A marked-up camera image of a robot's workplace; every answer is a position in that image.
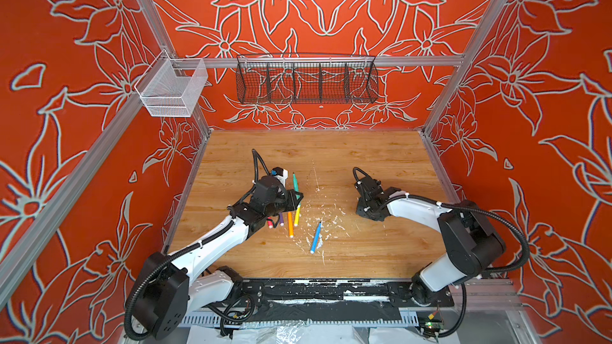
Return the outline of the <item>green highlighter pen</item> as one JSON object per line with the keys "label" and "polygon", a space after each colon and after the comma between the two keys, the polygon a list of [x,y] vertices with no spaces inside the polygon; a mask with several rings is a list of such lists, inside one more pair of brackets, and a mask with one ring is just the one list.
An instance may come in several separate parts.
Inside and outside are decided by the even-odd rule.
{"label": "green highlighter pen", "polygon": [[295,173],[293,173],[293,189],[296,192],[299,192],[299,184],[298,184],[297,176]]}

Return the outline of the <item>yellow highlighter pen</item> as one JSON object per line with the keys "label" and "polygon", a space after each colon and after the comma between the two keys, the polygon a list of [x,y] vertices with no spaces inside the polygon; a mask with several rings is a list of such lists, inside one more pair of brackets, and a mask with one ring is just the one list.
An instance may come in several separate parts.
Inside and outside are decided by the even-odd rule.
{"label": "yellow highlighter pen", "polygon": [[295,213],[294,217],[295,218],[294,218],[294,221],[293,221],[293,226],[299,226],[299,222],[300,222],[300,219],[301,219],[301,205],[299,205],[297,207],[296,213]]}

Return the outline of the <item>orange highlighter pen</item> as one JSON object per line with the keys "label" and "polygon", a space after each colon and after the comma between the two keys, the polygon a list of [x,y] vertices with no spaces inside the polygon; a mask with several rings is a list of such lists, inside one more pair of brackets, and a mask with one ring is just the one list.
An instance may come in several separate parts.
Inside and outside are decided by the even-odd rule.
{"label": "orange highlighter pen", "polygon": [[288,225],[288,236],[290,238],[294,237],[294,221],[293,221],[293,212],[287,213],[287,225]]}

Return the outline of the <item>blue highlighter pen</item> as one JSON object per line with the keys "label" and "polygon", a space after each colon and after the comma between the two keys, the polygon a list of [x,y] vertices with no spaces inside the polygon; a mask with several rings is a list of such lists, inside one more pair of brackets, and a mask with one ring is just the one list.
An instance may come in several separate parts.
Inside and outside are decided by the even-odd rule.
{"label": "blue highlighter pen", "polygon": [[315,230],[315,234],[312,239],[312,244],[310,248],[311,254],[314,254],[317,251],[317,247],[319,245],[319,240],[320,240],[321,229],[322,229],[322,222],[319,221],[319,223],[317,224],[317,229]]}

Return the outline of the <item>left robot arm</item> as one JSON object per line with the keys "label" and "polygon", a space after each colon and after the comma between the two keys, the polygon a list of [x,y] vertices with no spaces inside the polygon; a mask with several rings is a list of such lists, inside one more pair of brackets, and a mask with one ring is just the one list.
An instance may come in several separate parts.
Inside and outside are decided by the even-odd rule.
{"label": "left robot arm", "polygon": [[304,199],[280,183],[255,183],[228,216],[189,246],[171,254],[149,256],[124,304],[124,332],[129,339],[163,339],[194,309],[227,300],[240,281],[226,269],[205,271],[232,248],[259,231],[268,218],[293,212]]}

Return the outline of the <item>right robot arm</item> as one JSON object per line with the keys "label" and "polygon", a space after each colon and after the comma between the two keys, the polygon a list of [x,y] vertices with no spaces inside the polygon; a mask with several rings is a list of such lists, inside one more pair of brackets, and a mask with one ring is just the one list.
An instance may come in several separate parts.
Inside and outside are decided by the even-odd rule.
{"label": "right robot arm", "polygon": [[[459,285],[478,276],[512,272],[530,259],[527,237],[500,215],[479,208],[475,203],[457,204],[435,201],[396,187],[382,188],[381,181],[355,168],[355,189],[359,193],[356,213],[372,221],[388,217],[404,218],[439,233],[446,253],[419,270],[411,279],[410,297],[428,306],[449,285]],[[497,221],[521,245],[521,253],[511,264],[493,267],[506,252],[506,244],[492,222]]]}

